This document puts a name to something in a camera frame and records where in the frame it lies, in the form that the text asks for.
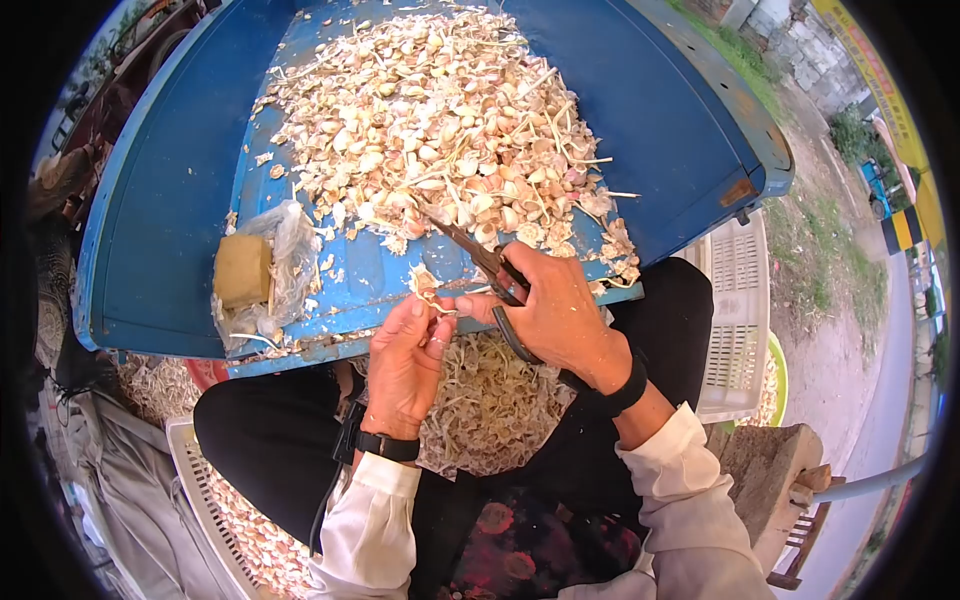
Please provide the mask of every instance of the white shirt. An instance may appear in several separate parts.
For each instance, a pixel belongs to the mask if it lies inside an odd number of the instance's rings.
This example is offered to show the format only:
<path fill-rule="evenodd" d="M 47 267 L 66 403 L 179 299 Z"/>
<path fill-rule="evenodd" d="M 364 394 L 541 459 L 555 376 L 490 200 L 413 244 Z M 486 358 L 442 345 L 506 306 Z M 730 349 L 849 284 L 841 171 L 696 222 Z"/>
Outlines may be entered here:
<path fill-rule="evenodd" d="M 773 598 L 728 496 L 733 479 L 720 474 L 704 448 L 704 428 L 684 403 L 645 444 L 614 451 L 643 496 L 639 521 L 650 528 L 645 549 L 651 576 L 628 571 L 604 584 L 560 591 L 561 600 Z M 320 532 L 324 556 L 310 562 L 311 598 L 407 597 L 417 547 L 410 518 L 420 470 L 364 454 L 343 497 Z"/>

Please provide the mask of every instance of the yellow sponge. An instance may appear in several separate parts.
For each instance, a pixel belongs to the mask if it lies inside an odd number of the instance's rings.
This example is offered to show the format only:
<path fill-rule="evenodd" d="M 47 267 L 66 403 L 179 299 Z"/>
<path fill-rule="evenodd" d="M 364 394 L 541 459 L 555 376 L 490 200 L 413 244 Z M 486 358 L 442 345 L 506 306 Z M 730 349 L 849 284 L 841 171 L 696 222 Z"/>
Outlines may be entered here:
<path fill-rule="evenodd" d="M 272 253 L 259 235 L 234 233 L 221 238 L 213 270 L 213 292 L 224 308 L 265 302 L 270 296 Z"/>

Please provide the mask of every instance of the white crate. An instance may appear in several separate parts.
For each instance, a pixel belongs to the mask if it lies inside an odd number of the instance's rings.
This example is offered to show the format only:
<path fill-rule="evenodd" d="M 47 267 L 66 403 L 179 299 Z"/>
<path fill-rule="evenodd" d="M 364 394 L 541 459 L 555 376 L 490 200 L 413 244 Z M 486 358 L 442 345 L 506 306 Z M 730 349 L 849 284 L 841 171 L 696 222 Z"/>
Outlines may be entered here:
<path fill-rule="evenodd" d="M 167 442 L 173 453 L 177 474 L 186 491 L 186 497 L 204 529 L 207 541 L 217 553 L 220 562 L 230 574 L 237 589 L 249 600 L 276 598 L 253 579 L 243 556 L 236 549 L 233 534 L 224 525 L 217 503 L 210 493 L 208 480 L 210 464 L 200 452 L 200 445 L 193 431 L 193 416 L 178 417 L 167 421 Z"/>
<path fill-rule="evenodd" d="M 730 220 L 709 238 L 713 324 L 697 405 L 704 423 L 756 412 L 770 333 L 770 271 L 760 211 L 746 226 Z"/>
<path fill-rule="evenodd" d="M 710 234 L 701 237 L 692 244 L 679 252 L 674 252 L 674 256 L 682 258 L 697 269 L 703 272 L 707 278 L 710 277 Z"/>

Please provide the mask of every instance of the yellow banner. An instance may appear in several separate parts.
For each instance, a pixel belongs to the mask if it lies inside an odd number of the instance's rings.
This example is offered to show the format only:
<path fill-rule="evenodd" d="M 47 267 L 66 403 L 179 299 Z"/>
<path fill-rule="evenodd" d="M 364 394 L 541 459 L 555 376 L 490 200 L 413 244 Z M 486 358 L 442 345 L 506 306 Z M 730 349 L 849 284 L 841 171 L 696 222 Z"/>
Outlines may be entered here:
<path fill-rule="evenodd" d="M 920 185 L 917 186 L 917 215 L 926 239 L 930 242 L 930 247 L 936 256 L 949 311 L 949 263 L 944 215 L 940 209 L 937 185 L 930 171 L 926 150 L 910 110 L 874 44 L 856 24 L 843 3 L 840 0 L 812 0 L 812 2 L 833 33 L 843 42 L 847 52 L 859 67 L 860 73 L 863 74 L 867 86 L 873 92 L 876 105 L 893 138 L 897 156 L 907 165 L 920 171 Z"/>

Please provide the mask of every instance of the floral pattern cloth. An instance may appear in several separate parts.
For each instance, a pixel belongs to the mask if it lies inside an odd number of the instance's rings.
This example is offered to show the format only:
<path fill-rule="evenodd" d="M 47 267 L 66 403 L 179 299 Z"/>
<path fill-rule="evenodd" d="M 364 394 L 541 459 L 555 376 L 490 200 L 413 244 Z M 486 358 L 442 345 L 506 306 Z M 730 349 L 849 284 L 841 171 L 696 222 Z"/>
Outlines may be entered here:
<path fill-rule="evenodd" d="M 438 598 L 556 598 L 563 588 L 628 571 L 641 545 L 610 516 L 574 515 L 562 504 L 511 490 L 484 507 Z"/>

